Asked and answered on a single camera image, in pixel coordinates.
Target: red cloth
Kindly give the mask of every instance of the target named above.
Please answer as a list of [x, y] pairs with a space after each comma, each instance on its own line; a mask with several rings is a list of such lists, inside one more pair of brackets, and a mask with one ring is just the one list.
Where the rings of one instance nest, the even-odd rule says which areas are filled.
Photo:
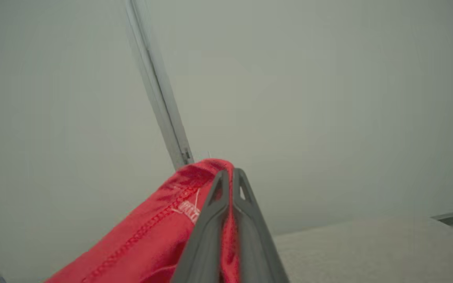
[[[88, 252], [46, 283], [165, 283], [171, 280], [218, 172], [233, 165], [206, 159], [178, 170]], [[221, 276], [239, 282], [237, 227], [230, 205], [221, 240]]]

